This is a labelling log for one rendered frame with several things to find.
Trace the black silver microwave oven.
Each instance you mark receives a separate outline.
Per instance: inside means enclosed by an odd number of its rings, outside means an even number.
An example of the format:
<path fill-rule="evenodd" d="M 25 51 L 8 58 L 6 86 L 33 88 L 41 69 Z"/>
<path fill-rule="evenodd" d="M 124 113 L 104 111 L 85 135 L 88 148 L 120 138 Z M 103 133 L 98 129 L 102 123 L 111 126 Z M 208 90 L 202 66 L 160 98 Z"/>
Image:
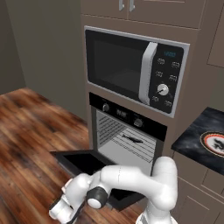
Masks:
<path fill-rule="evenodd" d="M 147 107 L 169 117 L 175 115 L 190 45 L 122 31 L 85 26 L 87 81 L 113 93 L 142 103 L 138 98 L 144 51 L 157 43 L 150 73 Z M 169 88 L 158 94 L 158 85 Z"/>

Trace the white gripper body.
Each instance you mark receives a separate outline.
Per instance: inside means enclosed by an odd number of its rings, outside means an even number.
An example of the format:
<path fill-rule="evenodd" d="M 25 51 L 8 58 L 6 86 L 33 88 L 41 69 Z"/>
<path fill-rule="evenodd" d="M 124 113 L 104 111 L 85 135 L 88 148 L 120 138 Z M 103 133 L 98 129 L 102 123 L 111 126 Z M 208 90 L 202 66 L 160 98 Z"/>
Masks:
<path fill-rule="evenodd" d="M 69 224 L 74 221 L 74 204 L 66 196 L 56 199 L 49 208 L 49 216 L 60 224 Z"/>

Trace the black oven door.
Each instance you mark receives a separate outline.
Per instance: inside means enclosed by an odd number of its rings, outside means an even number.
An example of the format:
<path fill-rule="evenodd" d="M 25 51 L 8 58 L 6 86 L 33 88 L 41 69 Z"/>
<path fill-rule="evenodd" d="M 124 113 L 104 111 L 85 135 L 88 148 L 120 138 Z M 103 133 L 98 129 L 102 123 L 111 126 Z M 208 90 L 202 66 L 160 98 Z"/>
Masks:
<path fill-rule="evenodd" d="M 115 163 L 95 150 L 51 151 L 58 163 L 74 176 L 80 173 L 93 175 L 106 165 Z M 137 192 L 113 189 L 108 204 L 118 211 L 129 207 L 144 196 Z"/>

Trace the taupe drawer front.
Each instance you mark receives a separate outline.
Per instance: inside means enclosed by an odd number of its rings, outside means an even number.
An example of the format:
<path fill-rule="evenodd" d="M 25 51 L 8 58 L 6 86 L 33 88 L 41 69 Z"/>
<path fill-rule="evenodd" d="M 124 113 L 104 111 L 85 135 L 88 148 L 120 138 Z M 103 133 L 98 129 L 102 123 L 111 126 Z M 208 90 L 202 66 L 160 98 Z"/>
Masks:
<path fill-rule="evenodd" d="M 173 155 L 178 167 L 178 176 L 194 186 L 200 186 L 207 174 L 207 168 L 190 158 L 175 152 Z"/>

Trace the silver microwave dial knob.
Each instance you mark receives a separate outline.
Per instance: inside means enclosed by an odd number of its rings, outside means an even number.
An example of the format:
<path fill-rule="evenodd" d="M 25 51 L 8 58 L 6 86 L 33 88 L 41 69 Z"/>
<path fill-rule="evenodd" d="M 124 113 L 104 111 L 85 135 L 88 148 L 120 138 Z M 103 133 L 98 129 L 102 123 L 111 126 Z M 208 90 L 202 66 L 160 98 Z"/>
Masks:
<path fill-rule="evenodd" d="M 157 93 L 160 95 L 167 95 L 169 93 L 169 88 L 165 84 L 159 84 L 157 87 Z"/>

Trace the black built-in oven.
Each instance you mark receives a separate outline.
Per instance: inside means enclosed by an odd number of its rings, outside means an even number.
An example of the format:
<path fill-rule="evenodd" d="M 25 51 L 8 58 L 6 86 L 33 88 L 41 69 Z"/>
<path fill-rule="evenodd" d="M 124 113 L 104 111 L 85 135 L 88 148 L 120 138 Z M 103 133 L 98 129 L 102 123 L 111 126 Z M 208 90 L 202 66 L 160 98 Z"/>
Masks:
<path fill-rule="evenodd" d="M 109 105 L 108 112 L 102 111 L 104 103 Z M 137 166 L 143 173 L 150 175 L 156 159 L 162 156 L 167 127 L 93 93 L 89 94 L 89 105 L 94 149 L 116 164 Z M 143 121 L 142 127 L 134 124 L 137 118 Z M 124 130 L 140 132 L 157 141 L 154 158 L 150 162 L 113 142 L 113 138 Z"/>

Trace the taupe wall cupboard door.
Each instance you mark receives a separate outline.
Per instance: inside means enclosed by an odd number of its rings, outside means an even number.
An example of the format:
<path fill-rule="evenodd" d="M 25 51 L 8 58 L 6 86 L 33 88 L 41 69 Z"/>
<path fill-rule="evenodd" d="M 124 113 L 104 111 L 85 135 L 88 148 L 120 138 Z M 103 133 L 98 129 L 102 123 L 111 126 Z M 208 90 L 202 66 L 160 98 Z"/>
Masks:
<path fill-rule="evenodd" d="M 224 8 L 213 40 L 208 64 L 224 68 Z"/>

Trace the orange rimmed patterned plate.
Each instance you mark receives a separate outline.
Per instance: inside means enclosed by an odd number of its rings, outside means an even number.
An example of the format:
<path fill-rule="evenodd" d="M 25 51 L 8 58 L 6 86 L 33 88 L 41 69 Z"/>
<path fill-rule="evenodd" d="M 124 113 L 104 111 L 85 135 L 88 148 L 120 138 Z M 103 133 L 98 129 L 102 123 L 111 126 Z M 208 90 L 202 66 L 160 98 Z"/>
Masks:
<path fill-rule="evenodd" d="M 201 145 L 215 156 L 224 158 L 224 133 L 207 131 L 200 136 Z"/>

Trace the taupe base cupboard door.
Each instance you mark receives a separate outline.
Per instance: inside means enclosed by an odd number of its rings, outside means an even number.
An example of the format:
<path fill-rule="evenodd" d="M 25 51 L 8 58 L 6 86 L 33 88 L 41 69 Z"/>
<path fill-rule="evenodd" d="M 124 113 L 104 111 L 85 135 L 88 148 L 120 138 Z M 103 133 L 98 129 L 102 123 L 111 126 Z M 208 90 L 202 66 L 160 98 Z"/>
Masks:
<path fill-rule="evenodd" d="M 224 203 L 180 178 L 172 215 L 178 224 L 224 224 Z"/>

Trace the dark grey fish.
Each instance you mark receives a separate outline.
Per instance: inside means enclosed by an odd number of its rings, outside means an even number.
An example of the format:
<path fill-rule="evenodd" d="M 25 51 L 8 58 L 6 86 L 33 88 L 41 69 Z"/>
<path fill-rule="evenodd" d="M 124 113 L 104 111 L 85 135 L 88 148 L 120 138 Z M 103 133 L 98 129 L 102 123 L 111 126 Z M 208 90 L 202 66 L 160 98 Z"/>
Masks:
<path fill-rule="evenodd" d="M 134 138 L 133 136 L 126 136 L 126 135 L 123 134 L 122 137 L 129 139 L 133 143 L 143 143 L 142 140 Z"/>

